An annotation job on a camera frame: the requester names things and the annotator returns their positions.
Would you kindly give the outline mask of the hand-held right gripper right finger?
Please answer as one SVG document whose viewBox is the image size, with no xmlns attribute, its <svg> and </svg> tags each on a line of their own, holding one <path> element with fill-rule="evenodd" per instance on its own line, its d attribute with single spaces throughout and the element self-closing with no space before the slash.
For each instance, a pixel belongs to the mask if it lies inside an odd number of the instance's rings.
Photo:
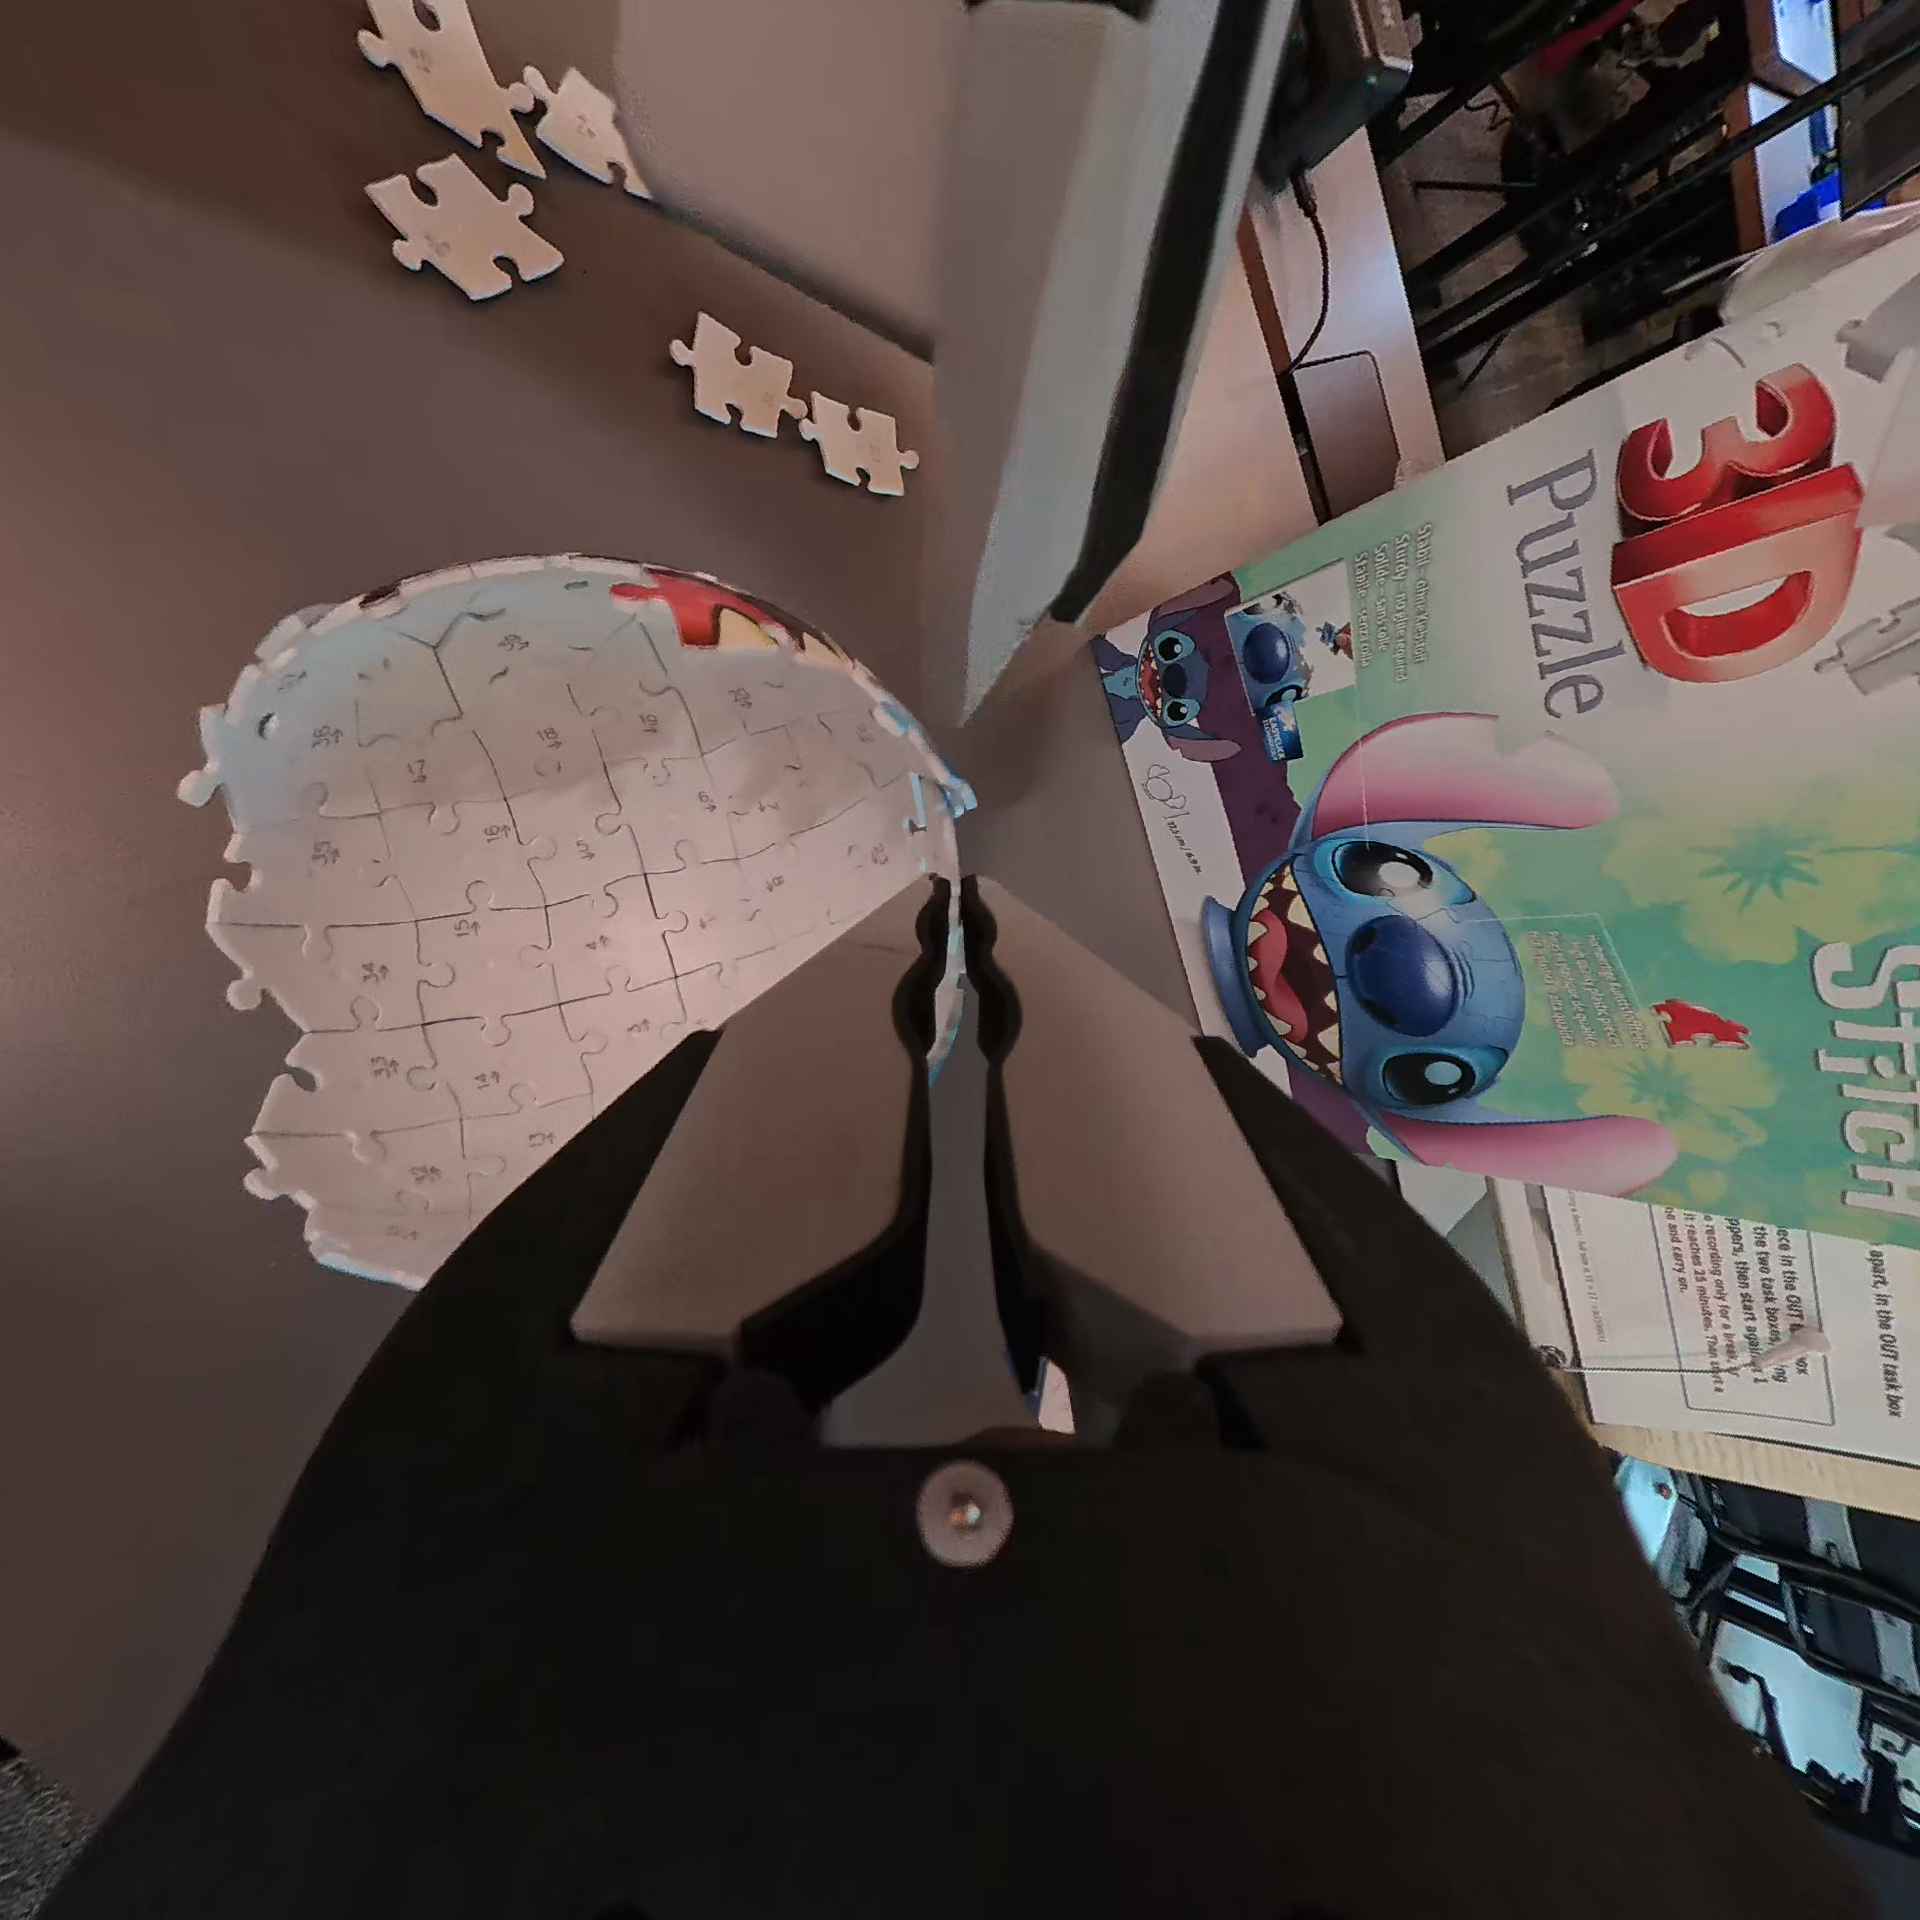
<svg viewBox="0 0 1920 1920">
<path fill-rule="evenodd" d="M 1079 1442 L 1209 1361 L 1320 1352 L 1341 1314 L 1199 1037 L 993 881 L 959 894 L 987 1066 L 982 1194 L 1018 1378 L 1065 1378 Z"/>
</svg>

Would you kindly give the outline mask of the cartoon print puzzle box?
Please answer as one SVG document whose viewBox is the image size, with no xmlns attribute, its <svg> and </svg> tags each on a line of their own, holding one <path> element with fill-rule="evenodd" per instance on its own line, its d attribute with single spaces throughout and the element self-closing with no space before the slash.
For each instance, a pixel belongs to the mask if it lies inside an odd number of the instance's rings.
<svg viewBox="0 0 1920 1920">
<path fill-rule="evenodd" d="M 1090 642 L 1199 1025 L 1390 1159 L 1915 1249 L 1918 229 Z"/>
</svg>

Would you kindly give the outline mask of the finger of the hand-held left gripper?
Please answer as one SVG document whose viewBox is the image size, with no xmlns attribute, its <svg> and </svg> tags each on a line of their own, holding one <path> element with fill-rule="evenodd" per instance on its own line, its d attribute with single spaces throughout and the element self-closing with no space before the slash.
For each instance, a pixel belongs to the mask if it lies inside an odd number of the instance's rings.
<svg viewBox="0 0 1920 1920">
<path fill-rule="evenodd" d="M 663 198 L 927 355 L 927 704 L 1087 617 L 1163 491 L 1297 5 L 622 7 Z"/>
</svg>

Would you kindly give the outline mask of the light wooden desk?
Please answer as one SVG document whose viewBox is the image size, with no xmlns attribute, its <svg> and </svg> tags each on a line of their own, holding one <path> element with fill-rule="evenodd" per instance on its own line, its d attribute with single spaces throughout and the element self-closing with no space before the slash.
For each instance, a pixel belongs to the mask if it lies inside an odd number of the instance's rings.
<svg viewBox="0 0 1920 1920">
<path fill-rule="evenodd" d="M 1312 520 L 1330 521 L 1446 454 L 1369 136 L 1349 136 L 1305 189 L 1250 191 L 1239 262 Z"/>
</svg>

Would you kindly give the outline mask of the white puzzle piece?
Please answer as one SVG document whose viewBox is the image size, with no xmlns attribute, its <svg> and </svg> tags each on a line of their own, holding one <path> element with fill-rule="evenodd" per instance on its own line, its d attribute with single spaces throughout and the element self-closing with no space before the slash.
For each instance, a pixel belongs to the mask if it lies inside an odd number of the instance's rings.
<svg viewBox="0 0 1920 1920">
<path fill-rule="evenodd" d="M 363 192 L 392 229 L 391 257 L 406 272 L 433 270 L 467 303 L 503 297 L 563 264 L 563 254 L 529 227 L 534 198 L 526 186 L 495 194 L 454 157 L 409 177 L 377 179 Z"/>
<path fill-rule="evenodd" d="M 649 202 L 651 189 L 627 151 L 616 126 L 615 101 L 568 66 L 560 81 L 549 81 L 542 69 L 521 69 L 523 85 L 539 107 L 534 137 L 568 167 L 600 186 L 616 186 L 627 198 Z"/>
<path fill-rule="evenodd" d="M 782 423 L 808 418 L 793 393 L 793 365 L 762 347 L 747 347 L 710 313 L 698 313 L 687 342 L 671 342 L 667 357 L 689 374 L 694 415 L 742 435 L 771 442 Z"/>
<path fill-rule="evenodd" d="M 357 46 L 371 66 L 397 72 L 426 119 L 527 177 L 544 177 L 521 114 L 534 107 L 526 83 L 495 78 L 465 3 L 367 3 Z"/>
<path fill-rule="evenodd" d="M 807 397 L 799 437 L 831 480 L 875 497 L 903 497 L 904 478 L 921 467 L 921 455 L 899 445 L 898 422 L 819 391 Z"/>
</svg>

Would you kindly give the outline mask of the puzzle ball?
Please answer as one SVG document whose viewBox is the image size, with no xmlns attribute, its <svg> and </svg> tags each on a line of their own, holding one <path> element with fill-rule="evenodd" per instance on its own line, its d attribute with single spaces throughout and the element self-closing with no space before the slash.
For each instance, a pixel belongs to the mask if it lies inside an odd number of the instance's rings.
<svg viewBox="0 0 1920 1920">
<path fill-rule="evenodd" d="M 693 1031 L 954 881 L 975 806 L 818 623 L 582 555 L 288 616 L 198 743 L 225 998 L 296 1031 L 246 1190 L 406 1290 Z"/>
</svg>

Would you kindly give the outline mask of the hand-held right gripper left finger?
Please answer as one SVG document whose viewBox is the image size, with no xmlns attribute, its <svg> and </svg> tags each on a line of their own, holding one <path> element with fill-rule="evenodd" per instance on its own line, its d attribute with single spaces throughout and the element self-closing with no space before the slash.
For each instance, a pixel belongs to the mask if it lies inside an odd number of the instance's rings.
<svg viewBox="0 0 1920 1920">
<path fill-rule="evenodd" d="M 723 1023 L 570 1314 L 582 1344 L 762 1371 L 808 1416 L 903 1347 L 950 903 L 903 888 Z"/>
</svg>

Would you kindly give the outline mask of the printed white paper sheet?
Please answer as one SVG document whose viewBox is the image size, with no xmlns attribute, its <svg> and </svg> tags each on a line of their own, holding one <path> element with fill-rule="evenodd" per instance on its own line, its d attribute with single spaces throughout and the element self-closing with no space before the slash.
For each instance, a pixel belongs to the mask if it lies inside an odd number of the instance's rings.
<svg viewBox="0 0 1920 1920">
<path fill-rule="evenodd" d="M 1912 1514 L 1915 1254 L 1490 1182 L 1520 1328 L 1614 1449 Z"/>
</svg>

